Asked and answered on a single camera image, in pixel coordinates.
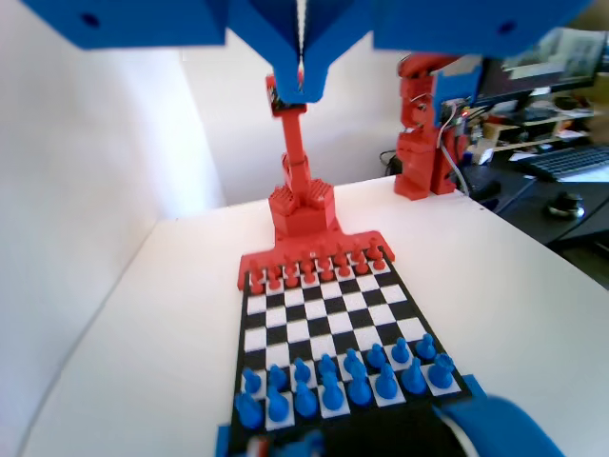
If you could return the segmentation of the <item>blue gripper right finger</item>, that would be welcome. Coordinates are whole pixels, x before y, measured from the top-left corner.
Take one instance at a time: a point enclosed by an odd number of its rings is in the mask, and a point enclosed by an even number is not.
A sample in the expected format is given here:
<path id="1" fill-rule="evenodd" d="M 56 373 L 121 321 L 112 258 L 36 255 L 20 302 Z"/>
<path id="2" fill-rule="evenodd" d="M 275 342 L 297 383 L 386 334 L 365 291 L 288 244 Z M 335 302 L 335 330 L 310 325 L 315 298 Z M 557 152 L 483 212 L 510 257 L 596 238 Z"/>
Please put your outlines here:
<path id="1" fill-rule="evenodd" d="M 372 1 L 306 1 L 302 63 L 304 101 L 318 102 L 330 66 L 372 29 Z"/>

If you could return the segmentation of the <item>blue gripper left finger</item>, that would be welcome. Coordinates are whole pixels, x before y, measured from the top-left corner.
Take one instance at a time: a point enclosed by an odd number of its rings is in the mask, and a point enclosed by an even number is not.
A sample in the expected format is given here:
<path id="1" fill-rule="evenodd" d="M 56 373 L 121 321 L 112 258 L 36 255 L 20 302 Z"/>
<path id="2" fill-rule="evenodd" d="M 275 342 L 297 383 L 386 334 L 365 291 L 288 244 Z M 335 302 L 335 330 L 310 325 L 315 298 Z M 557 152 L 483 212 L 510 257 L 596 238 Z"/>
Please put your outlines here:
<path id="1" fill-rule="evenodd" d="M 301 104 L 301 61 L 296 1 L 231 1 L 228 26 L 273 68 L 282 101 Z"/>

